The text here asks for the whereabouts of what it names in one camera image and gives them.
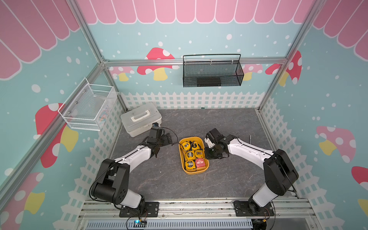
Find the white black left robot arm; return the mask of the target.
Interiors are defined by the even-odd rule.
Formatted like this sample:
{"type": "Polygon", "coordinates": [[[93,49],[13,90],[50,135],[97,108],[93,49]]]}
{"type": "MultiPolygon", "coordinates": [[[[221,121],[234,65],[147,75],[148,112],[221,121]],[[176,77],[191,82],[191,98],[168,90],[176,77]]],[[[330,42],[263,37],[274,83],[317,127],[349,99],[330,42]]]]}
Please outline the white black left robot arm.
{"type": "Polygon", "coordinates": [[[144,161],[157,157],[161,147],[173,144],[171,134],[166,133],[164,128],[152,127],[149,135],[134,150],[122,157],[102,161],[89,189],[90,198],[143,212],[145,198],[128,188],[129,175],[144,161]]]}

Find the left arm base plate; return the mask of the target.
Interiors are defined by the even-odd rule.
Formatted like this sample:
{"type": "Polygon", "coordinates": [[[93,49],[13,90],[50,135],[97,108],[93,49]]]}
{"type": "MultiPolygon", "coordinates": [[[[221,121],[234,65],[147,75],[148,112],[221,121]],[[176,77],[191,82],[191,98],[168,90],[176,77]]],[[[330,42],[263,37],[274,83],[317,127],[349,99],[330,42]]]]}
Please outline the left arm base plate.
{"type": "Polygon", "coordinates": [[[131,208],[128,206],[123,206],[120,209],[119,217],[129,218],[129,217],[158,217],[159,202],[143,202],[139,204],[137,208],[131,208]]]}

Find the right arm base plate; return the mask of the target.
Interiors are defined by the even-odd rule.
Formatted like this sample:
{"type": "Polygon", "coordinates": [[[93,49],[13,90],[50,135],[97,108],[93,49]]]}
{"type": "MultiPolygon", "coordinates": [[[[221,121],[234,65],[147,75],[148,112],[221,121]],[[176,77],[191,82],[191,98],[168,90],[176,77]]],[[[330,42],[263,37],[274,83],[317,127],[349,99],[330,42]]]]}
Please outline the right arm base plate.
{"type": "Polygon", "coordinates": [[[275,215],[272,203],[267,203],[264,207],[259,207],[256,203],[249,201],[233,202],[235,214],[237,217],[273,217],[275,215]]]}

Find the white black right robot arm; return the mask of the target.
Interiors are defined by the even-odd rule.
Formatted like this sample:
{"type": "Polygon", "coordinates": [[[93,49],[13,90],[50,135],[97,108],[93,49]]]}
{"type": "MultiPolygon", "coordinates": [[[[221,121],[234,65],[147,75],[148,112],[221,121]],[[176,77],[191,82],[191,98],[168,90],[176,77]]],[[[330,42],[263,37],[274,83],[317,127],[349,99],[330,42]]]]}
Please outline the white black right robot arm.
{"type": "Polygon", "coordinates": [[[249,209],[257,212],[273,199],[283,196],[299,179],[299,174],[281,149],[266,150],[240,140],[234,135],[225,137],[214,128],[205,136],[205,155],[208,159],[221,159],[223,153],[239,156],[264,171],[265,183],[248,200],[249,209]]]}

